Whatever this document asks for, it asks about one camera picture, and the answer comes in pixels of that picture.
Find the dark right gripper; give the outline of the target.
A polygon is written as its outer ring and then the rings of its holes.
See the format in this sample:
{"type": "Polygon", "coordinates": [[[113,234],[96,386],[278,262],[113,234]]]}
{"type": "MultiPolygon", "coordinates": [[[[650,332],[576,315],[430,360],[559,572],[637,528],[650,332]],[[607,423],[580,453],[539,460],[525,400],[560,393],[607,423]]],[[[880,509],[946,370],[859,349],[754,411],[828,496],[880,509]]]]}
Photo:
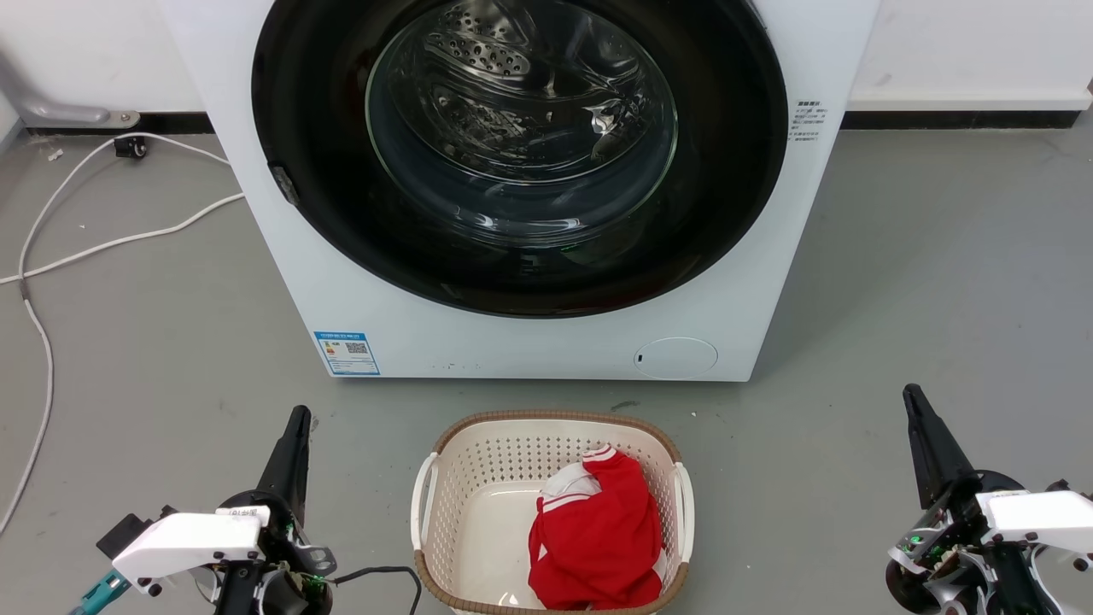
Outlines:
{"type": "Polygon", "coordinates": [[[920,385],[904,386],[904,407],[925,512],[889,552],[891,598],[912,614],[1054,614],[1036,565],[1043,533],[1004,533],[1001,515],[989,511],[1024,490],[999,472],[975,474],[920,385]]]}

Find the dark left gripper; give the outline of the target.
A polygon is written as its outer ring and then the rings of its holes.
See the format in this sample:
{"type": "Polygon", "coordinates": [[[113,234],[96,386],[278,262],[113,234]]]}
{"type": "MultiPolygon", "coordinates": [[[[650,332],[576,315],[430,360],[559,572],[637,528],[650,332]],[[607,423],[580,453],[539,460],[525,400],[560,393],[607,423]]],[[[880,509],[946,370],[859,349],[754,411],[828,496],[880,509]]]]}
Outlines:
{"type": "Polygon", "coordinates": [[[305,544],[307,480],[312,462],[312,409],[294,407],[283,435],[266,462],[258,489],[224,501],[228,507],[270,507],[270,525],[259,532],[257,556],[227,560],[215,599],[216,614],[330,614],[333,592],[327,577],[336,569],[316,560],[305,544]]]}

